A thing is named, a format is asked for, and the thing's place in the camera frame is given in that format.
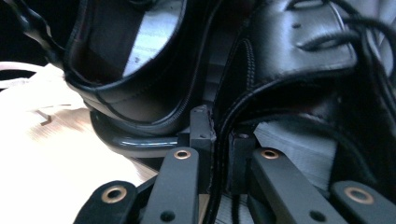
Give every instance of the black shoelace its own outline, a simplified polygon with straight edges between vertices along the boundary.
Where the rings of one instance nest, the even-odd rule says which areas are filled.
[[[306,2],[310,0],[292,0],[288,8],[293,8],[296,4],[300,2]],[[343,22],[349,25],[349,29],[334,33],[326,36],[320,36],[312,41],[298,46],[305,50],[316,50],[320,48],[333,47],[336,45],[343,45],[346,43],[361,41],[365,35],[367,29],[374,29],[381,32],[384,37],[388,40],[389,46],[393,57],[393,66],[389,74],[389,89],[396,87],[396,32],[390,28],[387,24],[382,21],[363,17],[358,10],[356,10],[352,5],[350,5],[345,0],[322,0],[323,4],[328,2],[333,2],[341,9],[343,9],[348,17],[343,18]],[[247,99],[250,97],[251,93],[247,93],[245,96],[241,97],[240,103],[237,106],[246,106]],[[386,104],[389,108],[395,108],[392,111],[396,111],[396,106],[394,102],[394,97],[392,99],[386,99]],[[214,156],[214,173],[213,173],[213,183],[210,192],[209,205],[206,209],[205,224],[212,224],[216,220],[216,215],[219,209],[219,202],[221,199],[221,192],[223,188],[225,174],[227,174],[227,136],[231,130],[231,125],[234,119],[237,117],[237,111],[232,111],[227,115],[228,118],[221,126],[218,131],[222,133],[219,136],[218,142],[216,143],[215,156]],[[232,206],[232,218],[233,223],[239,223],[239,197],[233,197]]]

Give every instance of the shoe upper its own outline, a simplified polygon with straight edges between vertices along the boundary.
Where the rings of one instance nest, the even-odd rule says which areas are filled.
[[[126,132],[162,135],[180,130],[202,97],[205,10],[206,3],[195,0],[156,1],[147,11],[123,0],[81,1],[66,50],[66,81],[89,108]],[[167,39],[146,57],[150,49],[143,48],[154,48],[158,41],[135,45],[146,26],[156,30],[156,21],[145,23],[153,15],[168,15],[173,31],[146,35]],[[142,52],[139,57],[131,56],[134,50]],[[128,68],[141,60],[141,66]]]
[[[347,23],[336,4],[296,2],[307,1],[264,2],[235,40],[214,106],[217,156],[228,158],[236,124],[314,128],[338,145],[331,183],[359,181],[395,202],[395,100],[383,63],[393,59],[370,39],[381,34],[360,33],[367,27]]]

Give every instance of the white fabric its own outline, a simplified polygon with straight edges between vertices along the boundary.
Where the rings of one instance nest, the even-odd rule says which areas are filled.
[[[85,107],[82,98],[65,83],[64,72],[51,64],[45,67],[25,63],[0,63],[0,65],[3,65],[2,70],[37,71],[30,78],[0,81],[0,87],[5,89],[0,92],[2,121],[12,120],[7,118],[19,117],[23,113],[31,113],[30,122],[43,123],[48,121],[49,117],[37,113],[41,109],[53,106],[62,106],[64,109]]]

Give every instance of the stitching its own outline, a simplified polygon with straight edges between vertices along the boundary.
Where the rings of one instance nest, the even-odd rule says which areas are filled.
[[[244,40],[245,47],[247,48],[247,90],[250,90],[254,85],[255,75],[255,61],[253,54],[253,47],[248,39]]]

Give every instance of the shoelace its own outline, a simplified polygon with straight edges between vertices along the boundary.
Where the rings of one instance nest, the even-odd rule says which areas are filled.
[[[293,8],[296,4],[300,2],[307,2],[310,0],[292,0],[288,6],[288,8]],[[333,2],[337,6],[339,6],[341,9],[343,9],[348,15],[348,18],[343,18],[344,23],[350,24],[351,27],[349,30],[346,30],[344,32],[340,33],[335,33],[332,35],[326,35],[326,36],[319,36],[318,38],[305,43],[301,45],[300,47],[302,49],[306,50],[314,50],[322,47],[328,47],[334,46],[334,45],[342,45],[346,44],[349,42],[354,42],[354,41],[360,41],[361,37],[364,35],[361,33],[361,29],[366,31],[367,28],[369,29],[376,29],[383,33],[384,37],[389,41],[389,45],[391,48],[392,52],[392,57],[393,57],[393,66],[391,69],[391,72],[389,74],[389,84],[391,84],[393,87],[396,86],[396,74],[395,74],[395,69],[396,69],[396,32],[391,29],[387,24],[385,24],[382,21],[378,21],[376,19],[371,19],[371,18],[366,18],[363,17],[358,10],[356,10],[352,5],[350,5],[348,2],[344,0],[322,0],[323,3],[327,2]],[[395,102],[394,102],[394,97],[391,99],[386,99],[387,106],[390,108],[395,108]],[[235,114],[229,115],[230,118],[235,117]],[[221,131],[226,131],[228,128],[226,127],[228,124],[224,124],[222,127],[220,127]],[[223,132],[222,136],[227,136],[228,134],[226,132]],[[214,182],[212,185],[212,189],[210,192],[210,201],[208,204],[208,207],[206,209],[206,214],[205,214],[205,219],[204,223],[205,224],[211,224],[214,223],[216,220],[216,214],[219,209],[219,201],[221,198],[221,189],[223,187],[223,177],[224,174],[226,174],[226,158],[227,158],[227,152],[226,152],[226,142],[225,137],[220,137],[218,139],[218,143],[215,149],[215,166],[214,166]],[[233,212],[238,211],[238,204],[237,202],[239,201],[238,197],[234,197],[234,202],[233,202]],[[233,214],[233,223],[239,223],[239,216],[238,214]]]

